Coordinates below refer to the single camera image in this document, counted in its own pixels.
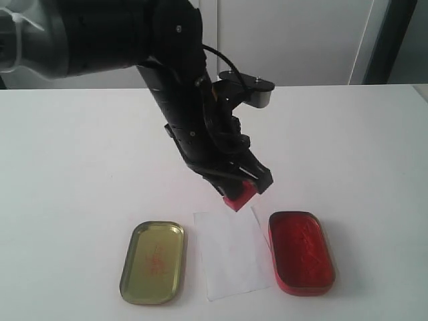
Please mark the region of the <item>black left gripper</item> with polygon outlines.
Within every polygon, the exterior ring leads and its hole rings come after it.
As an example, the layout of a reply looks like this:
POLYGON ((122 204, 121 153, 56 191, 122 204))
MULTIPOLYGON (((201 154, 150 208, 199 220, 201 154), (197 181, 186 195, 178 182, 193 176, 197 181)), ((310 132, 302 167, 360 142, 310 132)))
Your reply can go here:
POLYGON ((249 137, 207 74, 188 84, 156 63, 138 67, 167 121, 167 132, 184 162, 222 196, 238 198, 243 182, 262 195, 273 184, 271 171, 250 152, 249 137))

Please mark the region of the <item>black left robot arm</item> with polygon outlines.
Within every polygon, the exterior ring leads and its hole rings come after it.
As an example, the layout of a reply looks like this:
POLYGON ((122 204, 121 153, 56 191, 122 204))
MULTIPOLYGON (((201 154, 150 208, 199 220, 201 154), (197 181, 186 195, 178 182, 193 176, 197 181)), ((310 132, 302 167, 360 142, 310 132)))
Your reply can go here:
POLYGON ((273 183, 232 112, 262 107, 274 85, 237 69, 213 82, 209 51, 189 1, 1 2, 2 72, 60 79, 136 67, 187 166, 234 201, 273 183))

